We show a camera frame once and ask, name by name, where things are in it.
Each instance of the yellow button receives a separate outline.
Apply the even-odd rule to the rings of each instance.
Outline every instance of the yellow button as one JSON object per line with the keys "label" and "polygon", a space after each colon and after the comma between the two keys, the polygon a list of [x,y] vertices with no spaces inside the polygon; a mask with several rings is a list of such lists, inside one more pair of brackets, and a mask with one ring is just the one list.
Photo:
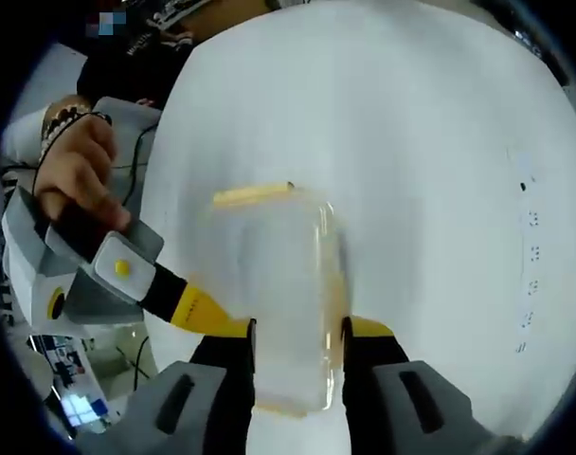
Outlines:
{"label": "yellow button", "polygon": [[118,259],[116,261],[116,275],[122,278],[127,278],[130,275],[130,264],[128,261]]}

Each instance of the finger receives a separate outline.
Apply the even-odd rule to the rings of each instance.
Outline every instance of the finger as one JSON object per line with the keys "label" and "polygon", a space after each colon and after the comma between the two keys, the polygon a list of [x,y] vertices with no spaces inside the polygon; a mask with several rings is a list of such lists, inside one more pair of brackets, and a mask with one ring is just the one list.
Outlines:
{"label": "finger", "polygon": [[53,221],[61,217],[63,209],[71,201],[67,196],[58,190],[47,190],[38,196],[42,210],[48,218]]}
{"label": "finger", "polygon": [[106,184],[111,173],[111,158],[103,148],[94,140],[87,140],[81,144],[79,153],[92,165],[102,184]]}
{"label": "finger", "polygon": [[116,159],[117,147],[114,140],[114,130],[109,123],[98,116],[87,116],[92,138],[109,155],[111,160]]}
{"label": "finger", "polygon": [[86,158],[69,152],[59,159],[63,161],[59,168],[65,171],[56,178],[58,189],[105,225],[124,230],[130,223],[130,212],[100,183]]}

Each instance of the white table surface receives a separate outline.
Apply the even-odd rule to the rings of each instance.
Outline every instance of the white table surface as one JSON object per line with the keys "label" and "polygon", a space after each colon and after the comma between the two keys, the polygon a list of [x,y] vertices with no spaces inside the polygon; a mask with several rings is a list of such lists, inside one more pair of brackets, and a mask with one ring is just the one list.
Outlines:
{"label": "white table surface", "polygon": [[[157,131],[142,219],[166,241],[159,262],[197,271],[214,192],[287,180],[333,204],[353,312],[391,327],[489,429],[532,435],[576,369],[576,116],[545,65],[414,2],[318,2],[234,27],[194,50]],[[160,369],[201,339],[146,323]],[[280,427],[291,453],[346,430]]]}

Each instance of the transparent plastic container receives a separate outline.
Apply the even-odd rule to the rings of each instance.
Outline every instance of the transparent plastic container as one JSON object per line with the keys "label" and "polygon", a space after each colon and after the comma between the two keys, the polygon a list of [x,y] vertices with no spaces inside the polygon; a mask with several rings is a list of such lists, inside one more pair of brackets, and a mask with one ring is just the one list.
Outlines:
{"label": "transparent plastic container", "polygon": [[329,407],[349,313],[332,207],[291,184],[226,191],[200,226],[199,286],[231,317],[257,320],[256,405]]}

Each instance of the sleeve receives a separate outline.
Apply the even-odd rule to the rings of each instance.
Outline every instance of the sleeve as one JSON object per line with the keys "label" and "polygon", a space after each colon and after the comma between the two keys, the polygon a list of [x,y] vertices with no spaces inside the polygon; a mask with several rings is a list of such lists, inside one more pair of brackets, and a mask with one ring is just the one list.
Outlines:
{"label": "sleeve", "polygon": [[37,166],[42,151],[42,125],[48,106],[15,120],[2,134],[0,152],[12,163]]}

